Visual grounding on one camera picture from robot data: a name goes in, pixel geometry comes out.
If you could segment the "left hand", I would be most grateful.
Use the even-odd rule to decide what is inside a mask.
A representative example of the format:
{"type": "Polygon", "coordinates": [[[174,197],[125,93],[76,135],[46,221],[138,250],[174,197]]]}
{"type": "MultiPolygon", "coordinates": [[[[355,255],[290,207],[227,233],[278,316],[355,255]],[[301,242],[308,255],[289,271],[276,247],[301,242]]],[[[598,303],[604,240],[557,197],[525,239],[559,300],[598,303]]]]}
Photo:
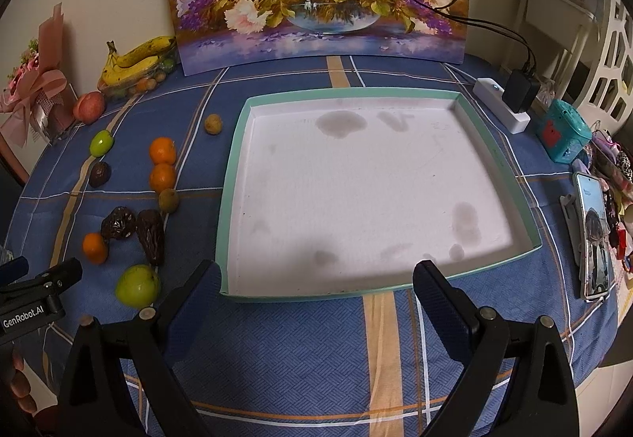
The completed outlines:
{"type": "Polygon", "coordinates": [[[31,395],[31,384],[24,373],[25,362],[13,345],[1,347],[1,387],[9,394],[21,410],[34,416],[38,406],[31,395]]]}

